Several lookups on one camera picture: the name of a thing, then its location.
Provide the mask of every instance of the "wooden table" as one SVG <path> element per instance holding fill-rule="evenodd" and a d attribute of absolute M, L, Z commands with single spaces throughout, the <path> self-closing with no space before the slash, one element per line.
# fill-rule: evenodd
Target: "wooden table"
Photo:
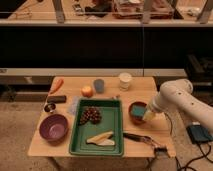
<path fill-rule="evenodd" d="M 64 84 L 54 95 L 66 95 L 67 102 L 57 104 L 57 112 L 64 115 L 69 121 L 69 131 L 63 142 L 51 145 L 41 138 L 39 134 L 40 123 L 49 114 L 42 111 L 37 128 L 32 138 L 29 156 L 45 157 L 74 157 L 69 153 L 69 144 L 72 134 L 72 126 L 75 116 L 67 112 L 74 96 L 81 96 L 81 88 L 84 85 L 93 85 L 93 81 L 100 77 L 55 77 L 52 86 L 55 86 L 59 78 L 64 79 Z M 131 87 L 128 91 L 119 89 L 118 77 L 101 77 L 105 81 L 105 92 L 103 94 L 94 94 L 94 98 L 110 98 L 120 95 L 123 110 L 123 130 L 125 132 L 147 135 L 157 142 L 167 146 L 170 157 L 175 157 L 176 152 L 173 146 L 170 130 L 167 125 L 165 115 L 158 114 L 153 120 L 140 126 L 135 126 L 129 119 L 128 107 L 135 101 L 148 103 L 157 93 L 154 79 L 152 77 L 133 77 Z M 134 142 L 124 138 L 123 157 L 154 157 L 154 152 L 150 146 L 144 143 Z"/>

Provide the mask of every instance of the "dark object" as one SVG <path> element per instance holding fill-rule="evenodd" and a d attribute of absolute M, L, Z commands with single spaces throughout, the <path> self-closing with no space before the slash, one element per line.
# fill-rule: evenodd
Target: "dark object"
<path fill-rule="evenodd" d="M 0 18 L 8 18 L 26 0 L 0 0 Z"/>
<path fill-rule="evenodd" d="M 213 84 L 213 58 L 190 54 L 187 56 L 185 70 L 190 80 Z"/>
<path fill-rule="evenodd" d="M 202 125 L 189 125 L 186 130 L 192 141 L 192 144 L 213 141 L 212 135 Z"/>
<path fill-rule="evenodd" d="M 73 7 L 76 15 L 84 15 L 84 10 L 80 4 L 74 4 L 72 7 Z"/>
<path fill-rule="evenodd" d="M 113 1 L 112 9 L 117 18 L 135 18 L 143 17 L 144 11 L 151 10 L 150 17 L 153 19 L 172 19 L 174 9 L 166 0 L 153 0 L 152 3 L 140 2 L 139 4 L 129 3 L 130 1 L 122 1 L 119 3 Z"/>
<path fill-rule="evenodd" d="M 57 141 L 68 131 L 68 121 L 60 114 L 50 115 L 43 120 L 39 133 L 47 141 Z"/>
<path fill-rule="evenodd" d="M 67 101 L 67 96 L 48 96 L 47 103 L 65 103 Z"/>
<path fill-rule="evenodd" d="M 108 14 L 108 12 L 111 12 L 111 4 L 108 2 L 96 5 L 94 7 L 85 7 L 86 15 L 95 15 L 98 17 L 104 17 L 105 15 Z"/>
<path fill-rule="evenodd" d="M 99 124 L 79 125 L 83 111 L 88 106 L 97 107 L 101 113 Z M 69 152 L 74 155 L 95 155 L 95 156 L 122 156 L 124 150 L 123 142 L 123 119 L 122 104 L 120 100 L 110 99 L 81 99 L 79 100 L 75 122 L 72 130 L 72 137 Z M 86 140 L 103 132 L 113 132 L 112 140 L 115 146 L 98 146 L 87 144 Z"/>
<path fill-rule="evenodd" d="M 126 132 L 124 132 L 123 135 L 124 135 L 124 137 L 129 138 L 133 141 L 143 142 L 143 143 L 151 146 L 155 153 L 156 152 L 167 152 L 167 148 L 165 145 L 159 144 L 158 142 L 156 142 L 149 136 L 141 136 L 141 135 L 130 134 L 130 133 L 126 133 Z"/>
<path fill-rule="evenodd" d="M 140 125 L 145 123 L 143 120 L 143 115 L 145 113 L 146 103 L 144 102 L 134 102 L 129 106 L 129 116 L 131 121 L 136 124 Z"/>
<path fill-rule="evenodd" d="M 65 19 L 65 14 L 62 6 L 61 0 L 52 0 L 55 9 L 56 20 L 58 23 L 63 24 Z"/>
<path fill-rule="evenodd" d="M 104 80 L 102 79 L 97 79 L 93 82 L 95 91 L 97 93 L 103 93 L 104 92 Z"/>
<path fill-rule="evenodd" d="M 44 111 L 45 112 L 50 112 L 50 113 L 53 113 L 53 111 L 55 110 L 56 108 L 56 105 L 55 103 L 48 103 L 44 106 Z"/>

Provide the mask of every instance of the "carrot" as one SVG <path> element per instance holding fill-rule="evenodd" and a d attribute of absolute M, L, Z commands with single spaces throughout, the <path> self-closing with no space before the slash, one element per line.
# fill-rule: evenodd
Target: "carrot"
<path fill-rule="evenodd" d="M 50 90 L 49 94 L 53 94 L 53 93 L 55 93 L 56 91 L 58 91 L 59 88 L 63 85 L 63 83 L 64 83 L 64 80 L 63 80 L 62 78 L 59 79 L 59 80 L 56 82 L 55 86 Z"/>

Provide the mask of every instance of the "table leg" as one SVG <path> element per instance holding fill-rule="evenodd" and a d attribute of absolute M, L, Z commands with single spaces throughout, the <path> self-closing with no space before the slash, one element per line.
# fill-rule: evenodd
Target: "table leg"
<path fill-rule="evenodd" d="M 150 161 L 149 158 L 147 158 L 147 161 L 148 161 L 148 165 L 146 166 L 146 169 L 147 169 L 147 170 L 151 170 L 151 168 L 152 168 L 153 164 L 155 163 L 156 159 L 157 159 L 157 158 L 154 157 L 154 158 L 152 158 L 151 161 Z"/>
<path fill-rule="evenodd" d="M 16 91 L 9 85 L 4 85 L 4 87 L 6 88 L 7 93 L 9 95 L 9 98 L 10 98 L 9 101 L 14 101 L 16 96 Z"/>
<path fill-rule="evenodd" d="M 61 170 L 60 165 L 57 163 L 57 161 L 54 159 L 54 157 L 46 157 L 46 158 L 55 167 L 56 170 L 58 170 L 58 171 Z"/>

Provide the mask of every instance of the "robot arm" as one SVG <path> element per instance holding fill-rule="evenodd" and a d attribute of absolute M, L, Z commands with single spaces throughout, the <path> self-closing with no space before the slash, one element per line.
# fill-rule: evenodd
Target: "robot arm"
<path fill-rule="evenodd" d="M 166 112 L 170 105 L 174 105 L 213 132 L 213 108 L 193 97 L 192 90 L 192 83 L 186 79 L 165 82 L 147 105 L 146 113 Z"/>

